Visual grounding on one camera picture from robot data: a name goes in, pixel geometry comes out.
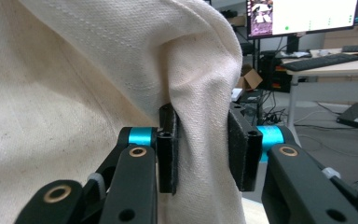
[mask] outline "image on screen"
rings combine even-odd
[[[317,33],[352,27],[357,0],[248,0],[248,36]]]

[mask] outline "metal ring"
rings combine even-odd
[[[280,147],[279,151],[285,156],[297,156],[298,152],[292,147]]]
[[[132,157],[143,157],[146,154],[146,148],[144,147],[135,147],[130,150],[130,155]]]
[[[61,195],[52,196],[54,191],[60,190],[60,189],[63,189],[63,193]],[[45,197],[43,198],[43,200],[45,201],[45,203],[57,203],[57,202],[65,199],[66,197],[68,197],[68,195],[71,193],[71,190],[72,190],[71,187],[69,187],[67,185],[59,185],[57,187],[50,189],[45,194]]]

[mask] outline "beige fabric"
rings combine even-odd
[[[123,126],[183,128],[177,194],[161,223],[243,223],[227,165],[241,70],[226,20],[203,1],[0,0],[0,223],[57,179],[82,184]]]

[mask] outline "white cloth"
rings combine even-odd
[[[227,163],[241,70],[228,22],[196,0],[0,0],[0,223],[57,179],[84,184],[123,126],[181,121],[161,223],[243,223]]]

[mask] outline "desk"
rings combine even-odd
[[[292,76],[287,127],[292,131],[298,144],[299,140],[296,136],[294,124],[297,99],[309,101],[358,101],[358,81],[298,83],[300,77],[358,77],[358,61],[299,72],[287,70],[287,74]]]

